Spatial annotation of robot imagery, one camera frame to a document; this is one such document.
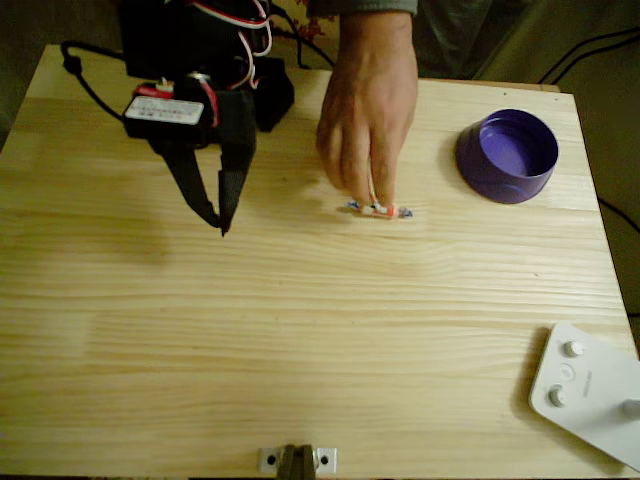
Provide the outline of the person's bare hand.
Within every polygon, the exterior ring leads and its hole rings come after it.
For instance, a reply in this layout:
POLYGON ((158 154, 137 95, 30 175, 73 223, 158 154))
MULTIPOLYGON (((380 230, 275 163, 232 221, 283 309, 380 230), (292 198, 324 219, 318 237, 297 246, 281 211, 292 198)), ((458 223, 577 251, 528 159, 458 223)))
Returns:
POLYGON ((334 187, 361 204, 394 204, 417 81, 410 13, 363 12, 340 18, 338 55, 316 148, 334 187))

